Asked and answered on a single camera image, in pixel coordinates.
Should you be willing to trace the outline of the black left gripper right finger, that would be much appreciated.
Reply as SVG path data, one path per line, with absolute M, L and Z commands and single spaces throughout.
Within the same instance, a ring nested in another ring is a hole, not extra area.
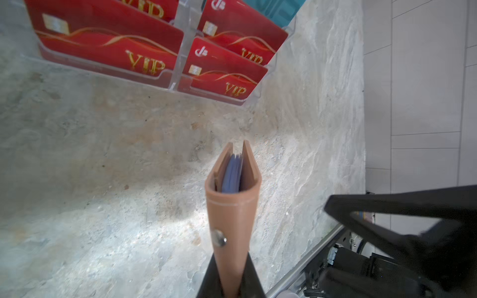
M 239 288 L 239 297 L 266 298 L 250 254 L 247 255 L 247 261 Z

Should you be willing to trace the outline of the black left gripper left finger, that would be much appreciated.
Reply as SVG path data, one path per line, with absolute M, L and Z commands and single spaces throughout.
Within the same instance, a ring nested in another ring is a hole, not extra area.
M 223 298 L 223 290 L 215 256 L 212 255 L 207 267 L 197 298 Z

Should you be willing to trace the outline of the tan leather card holder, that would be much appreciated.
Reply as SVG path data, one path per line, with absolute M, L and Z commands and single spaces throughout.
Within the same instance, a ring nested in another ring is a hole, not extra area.
M 233 156 L 233 144 L 228 143 L 205 181 L 209 229 L 225 298 L 239 296 L 262 184 L 250 142 L 245 140 L 238 161 L 238 191 L 226 193 L 223 183 Z

